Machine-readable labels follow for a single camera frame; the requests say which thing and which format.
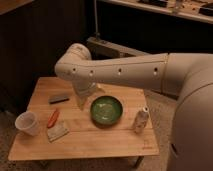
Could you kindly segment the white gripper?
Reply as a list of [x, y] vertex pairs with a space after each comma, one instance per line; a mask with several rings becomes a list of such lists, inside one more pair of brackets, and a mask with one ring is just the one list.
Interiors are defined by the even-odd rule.
[[80, 110], [84, 109], [87, 99], [94, 94], [102, 94], [104, 90], [97, 83], [78, 81], [72, 83], [76, 94], [77, 105]]

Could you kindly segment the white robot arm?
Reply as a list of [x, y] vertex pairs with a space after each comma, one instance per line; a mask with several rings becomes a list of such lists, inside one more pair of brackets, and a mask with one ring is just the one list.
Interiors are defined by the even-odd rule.
[[213, 171], [213, 54], [161, 53], [93, 60], [72, 44], [55, 64], [78, 96], [98, 83], [142, 88], [178, 97], [167, 171]]

